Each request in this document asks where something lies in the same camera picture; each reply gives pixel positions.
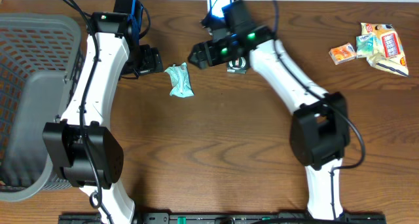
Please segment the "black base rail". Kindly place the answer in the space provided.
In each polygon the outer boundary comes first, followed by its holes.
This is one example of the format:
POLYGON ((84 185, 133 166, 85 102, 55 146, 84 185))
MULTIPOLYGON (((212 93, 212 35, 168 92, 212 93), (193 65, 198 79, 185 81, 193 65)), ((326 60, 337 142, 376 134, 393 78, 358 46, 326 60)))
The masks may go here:
MULTIPOLYGON (((278 214, 136 214, 132 223, 136 224, 252 224, 252 223, 320 223, 309 214, 301 212, 281 212, 278 214)), ((334 223, 386 224, 383 214, 343 214, 334 223)))

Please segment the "yellow snack bag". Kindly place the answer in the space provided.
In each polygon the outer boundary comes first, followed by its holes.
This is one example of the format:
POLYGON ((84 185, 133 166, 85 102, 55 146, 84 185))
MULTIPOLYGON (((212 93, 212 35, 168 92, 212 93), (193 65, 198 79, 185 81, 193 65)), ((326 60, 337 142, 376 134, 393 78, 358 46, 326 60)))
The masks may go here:
POLYGON ((400 75, 409 76, 403 45, 391 24, 361 23, 361 34, 373 37, 373 53, 367 57, 371 67, 400 75))

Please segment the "dark green round-logo box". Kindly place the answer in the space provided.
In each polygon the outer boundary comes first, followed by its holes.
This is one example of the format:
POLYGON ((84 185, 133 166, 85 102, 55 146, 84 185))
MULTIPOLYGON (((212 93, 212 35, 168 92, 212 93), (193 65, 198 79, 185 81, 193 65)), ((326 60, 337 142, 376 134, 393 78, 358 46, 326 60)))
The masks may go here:
POLYGON ((229 73, 245 74, 248 69, 247 60, 244 57, 240 57, 236 60, 229 61, 227 63, 227 71, 229 73))

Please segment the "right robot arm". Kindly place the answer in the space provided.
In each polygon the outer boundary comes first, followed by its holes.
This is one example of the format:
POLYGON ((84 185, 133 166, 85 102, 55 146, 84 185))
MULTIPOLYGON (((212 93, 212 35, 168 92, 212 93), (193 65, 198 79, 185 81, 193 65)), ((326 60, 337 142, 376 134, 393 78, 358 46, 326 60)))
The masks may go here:
POLYGON ((288 55, 275 31, 255 23, 244 1, 234 1, 221 11, 221 18, 209 10, 202 19, 212 39, 195 44, 188 61, 205 69, 242 57, 249 60, 292 116, 289 143, 306 170, 308 213, 314 219, 339 220, 344 210, 338 169, 350 143, 344 96, 312 81, 288 55))

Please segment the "teal tissue pack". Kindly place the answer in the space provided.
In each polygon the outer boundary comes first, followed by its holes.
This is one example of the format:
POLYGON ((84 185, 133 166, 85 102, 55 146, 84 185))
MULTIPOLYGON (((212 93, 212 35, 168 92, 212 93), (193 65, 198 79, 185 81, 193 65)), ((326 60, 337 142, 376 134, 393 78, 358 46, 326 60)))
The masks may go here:
POLYGON ((357 58, 368 58, 374 52, 374 35, 372 33, 356 37, 357 58))

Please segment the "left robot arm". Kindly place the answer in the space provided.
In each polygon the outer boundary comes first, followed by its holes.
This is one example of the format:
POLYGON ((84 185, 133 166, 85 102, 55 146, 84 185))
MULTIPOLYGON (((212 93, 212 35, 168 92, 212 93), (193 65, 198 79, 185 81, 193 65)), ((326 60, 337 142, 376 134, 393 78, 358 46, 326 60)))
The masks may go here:
POLYGON ((87 15, 74 0, 88 31, 87 53, 74 95, 59 122, 43 129, 58 177, 88 195, 98 223, 139 223, 136 204, 120 179, 124 151, 111 133, 111 108, 118 81, 163 70, 157 48, 141 45, 148 13, 140 0, 115 0, 113 11, 87 15))

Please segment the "orange tissue pack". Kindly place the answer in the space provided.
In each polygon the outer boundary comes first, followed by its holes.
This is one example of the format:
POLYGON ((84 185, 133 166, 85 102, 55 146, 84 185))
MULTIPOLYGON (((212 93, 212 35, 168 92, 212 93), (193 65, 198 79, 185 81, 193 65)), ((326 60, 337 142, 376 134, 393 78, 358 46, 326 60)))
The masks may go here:
POLYGON ((329 55, 335 65, 342 64, 357 57, 356 51, 351 43, 346 43, 345 45, 332 48, 329 51, 329 55))

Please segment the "grey plastic basket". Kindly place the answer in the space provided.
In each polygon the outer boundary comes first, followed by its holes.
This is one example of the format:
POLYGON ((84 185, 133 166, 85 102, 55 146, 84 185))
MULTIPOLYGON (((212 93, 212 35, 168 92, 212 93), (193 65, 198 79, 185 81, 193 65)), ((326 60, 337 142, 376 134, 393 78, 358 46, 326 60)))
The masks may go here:
POLYGON ((1 200, 67 189, 43 141, 75 92, 84 56, 81 29, 62 15, 1 15, 1 200))

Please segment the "white barcode scanner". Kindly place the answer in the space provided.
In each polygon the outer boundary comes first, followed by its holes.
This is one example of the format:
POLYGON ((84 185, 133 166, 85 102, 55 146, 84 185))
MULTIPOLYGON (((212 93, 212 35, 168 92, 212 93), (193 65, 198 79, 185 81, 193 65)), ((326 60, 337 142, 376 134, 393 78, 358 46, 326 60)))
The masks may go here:
POLYGON ((233 2, 234 0, 207 0, 208 13, 212 18, 223 19, 222 8, 233 2))

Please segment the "teal wrapper pack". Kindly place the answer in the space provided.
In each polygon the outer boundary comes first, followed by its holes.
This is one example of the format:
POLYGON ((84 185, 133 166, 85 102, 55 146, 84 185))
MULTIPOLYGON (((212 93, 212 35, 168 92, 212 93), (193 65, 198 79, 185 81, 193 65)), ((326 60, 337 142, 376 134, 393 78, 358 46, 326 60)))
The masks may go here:
POLYGON ((168 67, 164 72, 170 76, 172 84, 170 96, 176 96, 178 98, 194 96, 186 62, 183 62, 181 65, 174 64, 173 66, 168 67))

